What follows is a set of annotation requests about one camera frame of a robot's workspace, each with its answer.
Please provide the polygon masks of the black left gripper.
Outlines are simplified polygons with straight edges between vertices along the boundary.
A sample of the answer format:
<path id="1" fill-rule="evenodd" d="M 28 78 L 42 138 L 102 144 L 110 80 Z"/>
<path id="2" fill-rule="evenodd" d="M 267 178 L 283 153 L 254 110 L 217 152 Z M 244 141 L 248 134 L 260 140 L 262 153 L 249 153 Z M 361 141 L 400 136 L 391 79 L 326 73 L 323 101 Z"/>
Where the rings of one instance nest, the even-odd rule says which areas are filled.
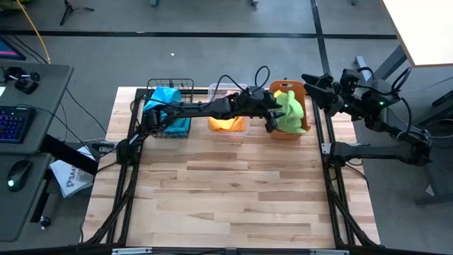
<path id="1" fill-rule="evenodd" d="M 277 128 L 277 116 L 269 109 L 279 109 L 282 105 L 273 94 L 253 97 L 235 93 L 231 96 L 231 116 L 265 118 L 266 132 L 271 133 Z"/>

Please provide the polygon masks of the green plush toy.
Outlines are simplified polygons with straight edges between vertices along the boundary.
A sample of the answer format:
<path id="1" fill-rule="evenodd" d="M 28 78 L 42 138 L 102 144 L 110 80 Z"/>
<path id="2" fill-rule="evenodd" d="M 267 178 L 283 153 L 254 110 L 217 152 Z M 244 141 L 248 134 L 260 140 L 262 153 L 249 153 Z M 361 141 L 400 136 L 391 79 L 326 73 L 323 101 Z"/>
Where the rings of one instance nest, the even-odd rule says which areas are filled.
<path id="1" fill-rule="evenodd" d="M 277 103 L 282 106 L 280 112 L 283 113 L 283 116 L 279 117 L 277 122 L 279 124 L 301 125 L 304 110 L 300 102 L 295 98 L 295 92 L 282 92 L 278 90 L 273 96 L 277 100 Z"/>

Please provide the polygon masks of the green microfiber towel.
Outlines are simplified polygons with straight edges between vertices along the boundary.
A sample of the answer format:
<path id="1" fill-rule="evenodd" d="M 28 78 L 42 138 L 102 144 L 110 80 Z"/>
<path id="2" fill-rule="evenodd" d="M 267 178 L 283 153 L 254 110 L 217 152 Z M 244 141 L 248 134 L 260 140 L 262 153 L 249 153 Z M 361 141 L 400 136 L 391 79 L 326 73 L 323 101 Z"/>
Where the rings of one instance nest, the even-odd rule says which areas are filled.
<path id="1" fill-rule="evenodd" d="M 277 129 L 281 132 L 304 135 L 307 131 L 302 128 L 300 119 L 277 119 Z"/>

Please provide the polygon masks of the orange microfiber towel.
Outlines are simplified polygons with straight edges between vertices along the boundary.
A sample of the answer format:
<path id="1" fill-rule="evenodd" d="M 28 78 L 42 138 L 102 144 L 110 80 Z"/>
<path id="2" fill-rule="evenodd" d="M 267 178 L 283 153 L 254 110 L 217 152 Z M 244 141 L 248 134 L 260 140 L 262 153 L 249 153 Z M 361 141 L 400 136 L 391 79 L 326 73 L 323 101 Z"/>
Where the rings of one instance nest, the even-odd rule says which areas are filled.
<path id="1" fill-rule="evenodd" d="M 229 119 L 226 130 L 228 132 L 245 132 L 247 130 L 246 119 L 242 116 Z"/>
<path id="2" fill-rule="evenodd" d="M 234 125 L 234 119 L 218 120 L 212 117 L 208 118 L 208 129 L 212 132 L 231 132 Z"/>

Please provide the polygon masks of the blue microfiber towel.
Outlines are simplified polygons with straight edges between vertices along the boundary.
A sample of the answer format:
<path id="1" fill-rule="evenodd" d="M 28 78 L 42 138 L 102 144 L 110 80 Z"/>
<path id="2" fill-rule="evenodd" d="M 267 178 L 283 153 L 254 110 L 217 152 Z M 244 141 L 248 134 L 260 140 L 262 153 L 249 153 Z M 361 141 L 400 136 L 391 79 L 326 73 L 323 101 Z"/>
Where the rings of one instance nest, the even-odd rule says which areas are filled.
<path id="1" fill-rule="evenodd" d="M 190 129 L 190 118 L 179 118 L 174 120 L 165 130 L 164 134 L 184 135 Z"/>
<path id="2" fill-rule="evenodd" d="M 148 102 L 143 107 L 143 112 L 146 113 L 155 106 L 165 105 L 166 103 L 180 102 L 182 95 L 178 89 L 158 86 L 154 89 L 152 95 L 148 97 Z"/>

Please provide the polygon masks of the orange plastic basket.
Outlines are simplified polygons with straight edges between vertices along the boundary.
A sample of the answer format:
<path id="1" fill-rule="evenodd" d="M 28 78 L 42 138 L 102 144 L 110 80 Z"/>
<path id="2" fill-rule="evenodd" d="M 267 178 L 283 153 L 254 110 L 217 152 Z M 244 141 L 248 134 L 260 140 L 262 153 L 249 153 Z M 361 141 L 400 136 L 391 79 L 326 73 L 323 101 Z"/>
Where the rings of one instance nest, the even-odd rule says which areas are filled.
<path id="1" fill-rule="evenodd" d="M 282 92 L 295 92 L 295 98 L 298 100 L 298 102 L 300 102 L 304 110 L 302 128 L 304 128 L 308 133 L 311 129 L 311 126 L 308 124 L 308 111 L 306 109 L 306 90 L 304 88 L 304 83 L 297 80 L 275 80 L 271 83 L 269 91 L 274 94 L 278 90 Z M 280 112 L 280 108 L 276 109 L 275 112 L 278 114 L 277 118 L 283 116 L 283 113 Z M 273 132 L 270 133 L 270 136 L 275 140 L 298 140 L 303 135 L 281 132 L 276 128 Z"/>

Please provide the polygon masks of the clear plastic bin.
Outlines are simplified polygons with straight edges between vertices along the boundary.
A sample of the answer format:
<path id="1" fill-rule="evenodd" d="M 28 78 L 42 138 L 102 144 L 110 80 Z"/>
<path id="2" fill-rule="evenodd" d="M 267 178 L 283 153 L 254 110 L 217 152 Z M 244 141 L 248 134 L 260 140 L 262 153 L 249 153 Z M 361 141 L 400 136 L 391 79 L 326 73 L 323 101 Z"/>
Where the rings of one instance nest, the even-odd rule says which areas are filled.
<path id="1" fill-rule="evenodd" d="M 211 84 L 208 88 L 208 101 L 212 101 L 213 99 L 223 98 L 230 94 L 240 93 L 241 89 L 239 89 L 234 84 L 228 83 L 220 83 L 217 87 L 217 92 L 214 92 L 216 88 L 216 84 Z M 216 140 L 231 140 L 231 141 L 242 141 L 243 137 L 247 134 L 249 128 L 249 118 L 246 118 L 247 123 L 247 130 L 245 132 L 212 132 L 208 129 L 211 136 Z"/>

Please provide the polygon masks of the black desk foot bar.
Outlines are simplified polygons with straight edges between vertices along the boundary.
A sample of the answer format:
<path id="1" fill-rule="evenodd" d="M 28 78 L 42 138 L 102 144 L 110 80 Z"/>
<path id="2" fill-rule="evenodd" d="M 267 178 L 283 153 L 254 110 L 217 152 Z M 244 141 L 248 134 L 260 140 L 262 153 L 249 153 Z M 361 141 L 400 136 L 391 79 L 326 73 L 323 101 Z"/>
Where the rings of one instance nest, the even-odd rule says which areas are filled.
<path id="1" fill-rule="evenodd" d="M 71 164 L 93 176 L 97 173 L 98 163 L 94 159 L 71 148 L 51 135 L 44 136 L 40 151 L 49 153 L 55 159 Z"/>

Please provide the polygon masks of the white printed paper bag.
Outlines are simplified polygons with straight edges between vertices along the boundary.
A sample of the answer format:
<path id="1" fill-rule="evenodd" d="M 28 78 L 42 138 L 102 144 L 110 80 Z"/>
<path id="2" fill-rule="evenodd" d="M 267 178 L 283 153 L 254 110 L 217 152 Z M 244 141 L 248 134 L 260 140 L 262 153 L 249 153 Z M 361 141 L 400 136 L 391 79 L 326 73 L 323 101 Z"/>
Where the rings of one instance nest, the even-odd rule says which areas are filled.
<path id="1" fill-rule="evenodd" d="M 93 185 L 93 175 L 62 160 L 51 163 L 50 169 L 59 184 L 64 198 L 73 196 L 75 193 Z"/>

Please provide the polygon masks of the black tripod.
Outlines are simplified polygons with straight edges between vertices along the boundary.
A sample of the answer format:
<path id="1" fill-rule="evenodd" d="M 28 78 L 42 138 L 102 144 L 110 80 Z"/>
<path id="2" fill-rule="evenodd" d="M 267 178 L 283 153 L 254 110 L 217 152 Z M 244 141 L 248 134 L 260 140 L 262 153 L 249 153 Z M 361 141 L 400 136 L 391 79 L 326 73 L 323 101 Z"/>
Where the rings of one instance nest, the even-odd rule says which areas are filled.
<path id="1" fill-rule="evenodd" d="M 69 17 L 73 14 L 73 12 L 75 11 L 79 11 L 79 10 L 83 10 L 83 11 L 90 11 L 90 12 L 93 12 L 95 11 L 94 8 L 89 8 L 89 7 L 86 7 L 86 6 L 74 6 L 73 4 L 71 4 L 68 0 L 64 0 L 64 6 L 65 6 L 65 11 L 64 11 L 64 14 L 62 16 L 62 19 L 61 21 L 59 22 L 59 25 L 60 26 L 63 26 L 67 20 L 69 19 Z"/>

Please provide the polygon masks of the backlit black keyboard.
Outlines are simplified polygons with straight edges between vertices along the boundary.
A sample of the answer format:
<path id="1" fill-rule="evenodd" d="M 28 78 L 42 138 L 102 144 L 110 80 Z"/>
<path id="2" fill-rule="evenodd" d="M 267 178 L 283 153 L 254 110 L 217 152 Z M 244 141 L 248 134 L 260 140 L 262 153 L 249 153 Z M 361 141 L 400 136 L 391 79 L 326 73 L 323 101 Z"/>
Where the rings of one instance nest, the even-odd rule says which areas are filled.
<path id="1" fill-rule="evenodd" d="M 0 143 L 22 144 L 34 116 L 34 108 L 0 106 Z"/>

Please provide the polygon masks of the black computer mouse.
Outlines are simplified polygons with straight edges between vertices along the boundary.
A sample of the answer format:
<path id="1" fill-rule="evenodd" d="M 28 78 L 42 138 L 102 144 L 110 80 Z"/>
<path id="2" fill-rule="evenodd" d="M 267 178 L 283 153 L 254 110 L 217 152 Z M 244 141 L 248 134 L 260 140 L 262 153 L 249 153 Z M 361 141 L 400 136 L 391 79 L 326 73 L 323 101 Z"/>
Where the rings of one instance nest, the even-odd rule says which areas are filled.
<path id="1" fill-rule="evenodd" d="M 29 173 L 33 168 L 30 160 L 17 161 L 7 174 L 7 188 L 10 192 L 18 192 L 25 186 Z"/>

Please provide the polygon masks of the grey desk with mouse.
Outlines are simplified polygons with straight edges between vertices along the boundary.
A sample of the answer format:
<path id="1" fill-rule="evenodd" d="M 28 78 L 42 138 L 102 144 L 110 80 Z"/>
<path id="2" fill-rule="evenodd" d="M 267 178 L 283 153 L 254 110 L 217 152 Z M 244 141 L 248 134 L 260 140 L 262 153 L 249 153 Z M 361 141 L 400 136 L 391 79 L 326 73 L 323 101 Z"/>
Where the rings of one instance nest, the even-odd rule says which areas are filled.
<path id="1" fill-rule="evenodd" d="M 22 159 L 33 163 L 24 187 L 18 192 L 8 189 L 8 172 Z M 0 242 L 14 242 L 19 237 L 34 203 L 42 179 L 52 159 L 50 154 L 0 155 Z"/>

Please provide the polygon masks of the computer monitor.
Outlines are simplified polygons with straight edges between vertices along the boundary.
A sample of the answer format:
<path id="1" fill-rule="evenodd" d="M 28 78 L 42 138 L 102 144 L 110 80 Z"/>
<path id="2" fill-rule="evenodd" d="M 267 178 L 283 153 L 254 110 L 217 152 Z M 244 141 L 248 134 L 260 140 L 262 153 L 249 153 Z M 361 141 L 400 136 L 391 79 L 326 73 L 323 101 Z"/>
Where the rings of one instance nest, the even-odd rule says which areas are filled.
<path id="1" fill-rule="evenodd" d="M 0 59 L 24 61 L 26 57 L 11 43 L 0 37 Z"/>

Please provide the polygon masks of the white metal bracket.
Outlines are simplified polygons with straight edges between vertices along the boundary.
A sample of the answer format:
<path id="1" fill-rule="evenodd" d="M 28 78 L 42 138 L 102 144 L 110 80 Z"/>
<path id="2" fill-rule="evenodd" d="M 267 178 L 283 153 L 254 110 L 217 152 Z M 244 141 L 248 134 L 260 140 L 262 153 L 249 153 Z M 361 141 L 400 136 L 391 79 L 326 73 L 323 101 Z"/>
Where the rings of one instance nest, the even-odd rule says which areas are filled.
<path id="1" fill-rule="evenodd" d="M 127 247 L 113 249 L 111 255 L 150 255 L 153 254 L 149 247 Z"/>
<path id="2" fill-rule="evenodd" d="M 350 255 L 349 251 L 338 249 L 310 249 L 310 255 Z"/>

